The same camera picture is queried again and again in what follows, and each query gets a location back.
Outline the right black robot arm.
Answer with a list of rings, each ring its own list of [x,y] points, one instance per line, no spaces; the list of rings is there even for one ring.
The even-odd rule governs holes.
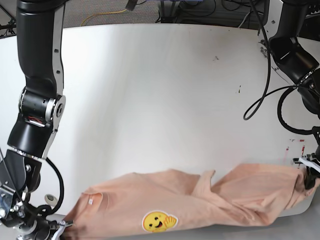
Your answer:
[[[58,132],[66,106],[61,46],[64,0],[19,0],[16,3],[17,52],[26,85],[18,103],[18,116],[6,154],[0,156],[0,222],[19,231],[20,240],[61,240],[72,221],[48,220],[64,200],[59,181],[55,206],[33,206],[31,193],[41,181],[42,161]]]

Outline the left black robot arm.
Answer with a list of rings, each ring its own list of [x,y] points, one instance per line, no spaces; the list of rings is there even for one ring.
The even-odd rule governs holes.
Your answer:
[[[263,17],[257,19],[258,36],[268,64],[266,84],[270,84],[272,64],[290,79],[290,85],[278,100],[278,121],[289,132],[312,135],[316,142],[320,141],[320,128],[305,130],[289,126],[283,119],[282,107],[287,96],[298,91],[306,109],[316,116],[320,114],[320,64],[298,41],[310,7],[319,4],[318,0],[266,0]]]

